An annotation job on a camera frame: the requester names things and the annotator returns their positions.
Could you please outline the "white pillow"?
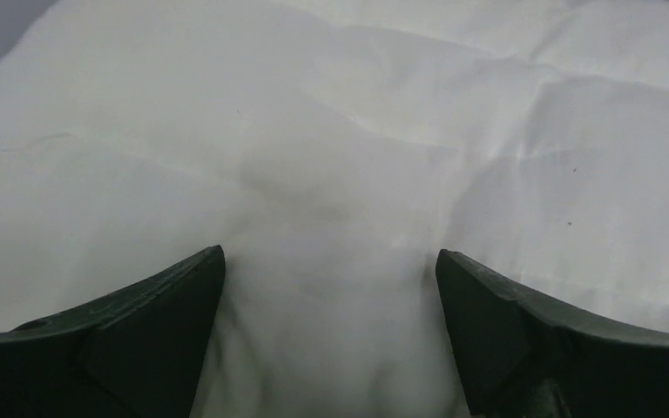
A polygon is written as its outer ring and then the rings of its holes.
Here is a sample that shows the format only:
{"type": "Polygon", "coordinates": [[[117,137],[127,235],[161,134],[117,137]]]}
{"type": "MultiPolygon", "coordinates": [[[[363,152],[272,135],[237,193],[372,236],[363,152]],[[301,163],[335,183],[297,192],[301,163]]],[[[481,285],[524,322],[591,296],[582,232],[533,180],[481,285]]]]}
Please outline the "white pillow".
{"type": "Polygon", "coordinates": [[[0,331],[206,246],[203,417],[465,415],[450,249],[669,333],[669,1],[60,1],[0,60],[0,331]]]}

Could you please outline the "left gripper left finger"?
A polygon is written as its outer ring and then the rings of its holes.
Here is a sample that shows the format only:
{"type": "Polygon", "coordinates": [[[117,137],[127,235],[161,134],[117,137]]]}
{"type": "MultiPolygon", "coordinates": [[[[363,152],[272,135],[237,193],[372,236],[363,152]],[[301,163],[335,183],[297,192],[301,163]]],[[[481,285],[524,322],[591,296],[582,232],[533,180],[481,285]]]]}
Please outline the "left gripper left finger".
{"type": "Polygon", "coordinates": [[[0,332],[0,417],[187,417],[226,276],[208,247],[0,332]]]}

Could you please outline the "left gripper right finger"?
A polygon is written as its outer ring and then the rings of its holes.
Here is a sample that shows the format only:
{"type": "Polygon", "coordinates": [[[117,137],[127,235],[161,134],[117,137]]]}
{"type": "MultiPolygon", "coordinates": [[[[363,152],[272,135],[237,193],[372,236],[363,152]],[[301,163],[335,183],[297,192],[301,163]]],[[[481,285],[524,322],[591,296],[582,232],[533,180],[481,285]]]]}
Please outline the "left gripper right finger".
{"type": "Polygon", "coordinates": [[[468,409],[483,417],[669,417],[669,333],[611,320],[459,252],[436,262],[468,409]]]}

